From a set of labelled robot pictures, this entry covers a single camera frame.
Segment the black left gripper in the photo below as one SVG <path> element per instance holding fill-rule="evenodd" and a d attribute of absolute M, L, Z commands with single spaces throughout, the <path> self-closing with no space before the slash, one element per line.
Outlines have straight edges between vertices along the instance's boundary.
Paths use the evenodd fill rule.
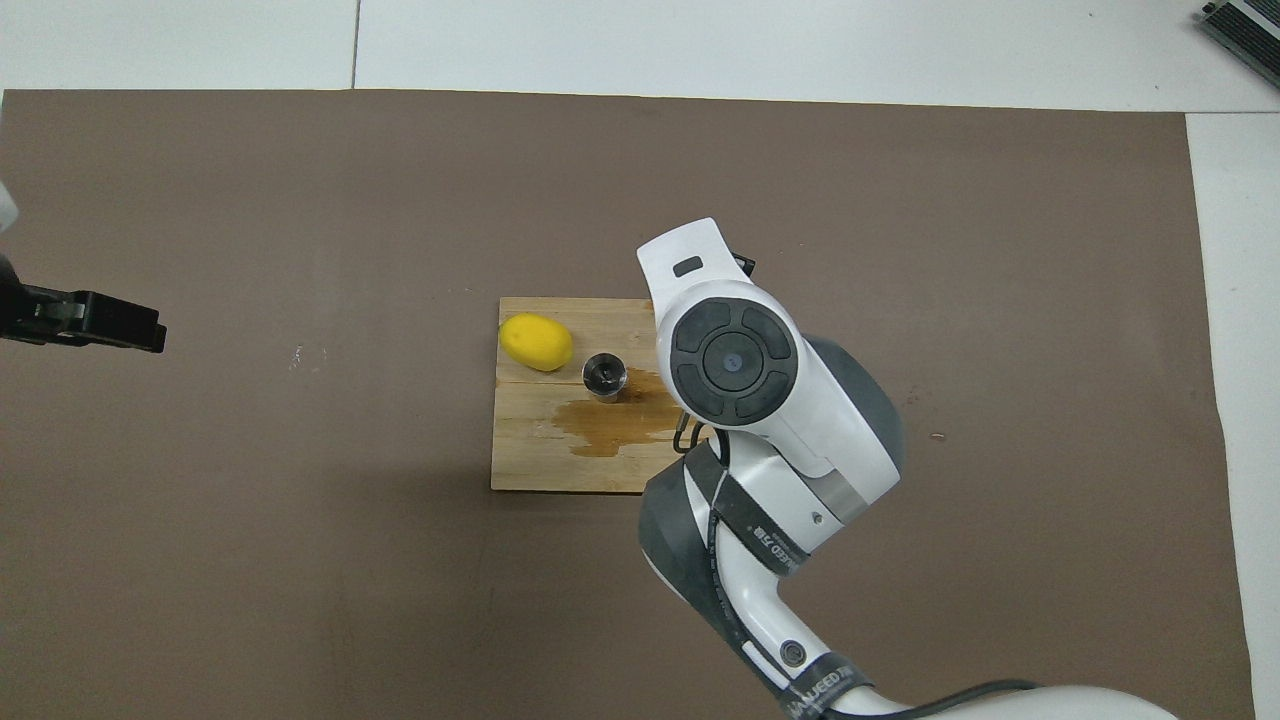
<path fill-rule="evenodd" d="M 157 310 L 110 295 L 24 284 L 1 255 L 1 337 L 28 345 L 102 345 L 161 354 L 166 327 Z"/>

